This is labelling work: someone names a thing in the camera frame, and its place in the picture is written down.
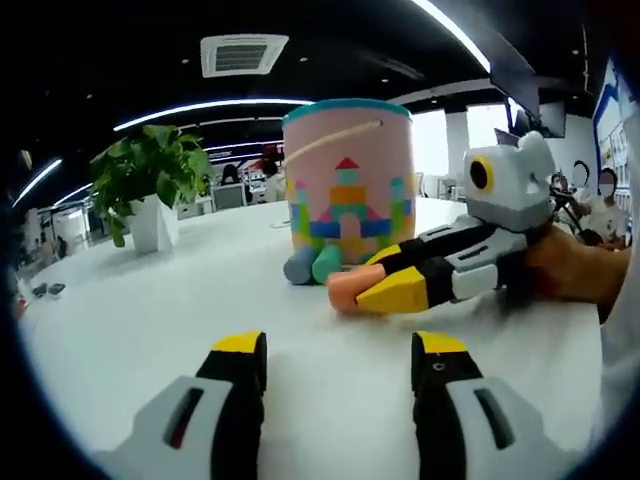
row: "green cylinder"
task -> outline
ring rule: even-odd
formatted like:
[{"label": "green cylinder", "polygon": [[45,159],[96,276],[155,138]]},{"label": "green cylinder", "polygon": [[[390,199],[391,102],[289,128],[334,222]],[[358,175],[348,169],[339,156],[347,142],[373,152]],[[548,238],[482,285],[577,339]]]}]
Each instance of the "green cylinder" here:
[{"label": "green cylinder", "polygon": [[313,278],[316,282],[325,285],[330,274],[342,271],[342,260],[340,247],[337,245],[324,247],[311,266]]}]

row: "white tabletop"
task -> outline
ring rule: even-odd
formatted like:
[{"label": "white tabletop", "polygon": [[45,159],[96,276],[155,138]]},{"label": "white tabletop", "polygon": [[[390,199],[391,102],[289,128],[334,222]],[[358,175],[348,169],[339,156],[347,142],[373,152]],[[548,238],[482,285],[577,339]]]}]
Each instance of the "white tabletop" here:
[{"label": "white tabletop", "polygon": [[[417,229],[452,222],[463,204],[418,199]],[[292,253],[286,203],[180,222],[171,254],[136,257],[107,242],[34,280],[63,282],[21,320],[45,392],[89,452],[114,448],[136,411],[180,375],[193,375],[226,335],[268,339],[265,480],[415,479],[411,333],[445,331],[485,376],[504,379],[542,413],[565,449],[588,442],[600,385],[595,309],[537,304],[500,313],[494,294],[388,323],[337,319],[324,287],[282,275]]]}]

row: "ceiling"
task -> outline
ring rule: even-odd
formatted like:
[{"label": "ceiling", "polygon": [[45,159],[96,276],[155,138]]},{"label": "ceiling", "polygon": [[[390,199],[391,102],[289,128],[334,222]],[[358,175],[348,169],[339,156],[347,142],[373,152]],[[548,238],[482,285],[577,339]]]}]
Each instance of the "ceiling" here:
[{"label": "ceiling", "polygon": [[[568,2],[433,3],[452,18],[460,16],[456,7],[472,8],[473,15],[511,43],[537,75],[563,80],[563,88],[541,91],[543,100],[565,99],[569,112],[591,115],[593,95],[584,90],[582,22],[575,8],[558,6]],[[12,154],[28,150],[34,171],[52,158],[63,159],[62,166],[20,202],[21,210],[51,205],[89,182],[89,160],[126,133],[116,133],[113,127],[148,113],[237,98],[387,100],[487,76],[446,29],[410,0],[117,0],[83,11],[76,5],[45,7],[13,39],[12,92],[19,103],[6,113],[15,131]],[[474,20],[469,11],[459,18],[461,25]],[[289,42],[269,75],[203,78],[201,38],[234,33],[281,34],[289,36]],[[604,55],[588,30],[587,34],[588,90],[593,92]],[[453,111],[469,103],[501,101],[501,96],[489,90],[436,100],[406,106],[414,112]],[[278,117],[292,108],[222,107],[154,122],[187,125]],[[207,147],[281,135],[279,121],[214,124],[198,131]],[[17,194],[34,173],[13,173]]]}]

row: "robot finger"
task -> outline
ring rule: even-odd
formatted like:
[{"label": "robot finger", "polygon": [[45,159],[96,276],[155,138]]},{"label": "robot finger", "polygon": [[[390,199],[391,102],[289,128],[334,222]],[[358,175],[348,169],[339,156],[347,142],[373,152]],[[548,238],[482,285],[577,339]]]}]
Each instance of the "robot finger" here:
[{"label": "robot finger", "polygon": [[453,266],[430,258],[395,272],[356,297],[362,310],[379,313],[418,313],[455,298]]}]

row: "ceiling vent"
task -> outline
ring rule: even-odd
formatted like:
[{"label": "ceiling vent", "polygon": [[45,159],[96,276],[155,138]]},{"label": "ceiling vent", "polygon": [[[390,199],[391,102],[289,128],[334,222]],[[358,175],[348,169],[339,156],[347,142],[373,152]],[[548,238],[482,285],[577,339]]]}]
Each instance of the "ceiling vent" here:
[{"label": "ceiling vent", "polygon": [[284,35],[222,35],[200,40],[204,78],[267,75],[289,37]]}]

